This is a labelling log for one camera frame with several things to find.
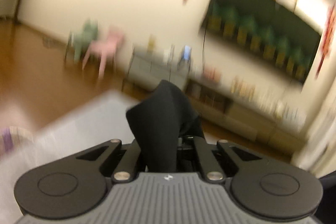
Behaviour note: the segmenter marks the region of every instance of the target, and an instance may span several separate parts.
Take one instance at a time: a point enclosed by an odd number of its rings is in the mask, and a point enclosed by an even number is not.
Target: black cloth
[[[315,216],[323,224],[336,223],[336,171],[320,178],[323,197]]]
[[[162,80],[149,98],[126,113],[151,172],[175,172],[177,142],[183,135],[204,138],[197,112],[174,84]]]

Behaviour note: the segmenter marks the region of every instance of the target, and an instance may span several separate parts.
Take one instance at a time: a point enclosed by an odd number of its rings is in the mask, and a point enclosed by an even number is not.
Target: metal screw
[[[113,177],[118,181],[123,181],[123,180],[128,180],[131,177],[131,175],[128,172],[121,171],[121,172],[115,173]]]
[[[209,172],[208,174],[207,174],[207,178],[209,179],[209,180],[221,180],[221,179],[223,179],[223,175],[222,175],[222,173],[221,172],[217,172],[217,171],[214,171],[214,172]]]

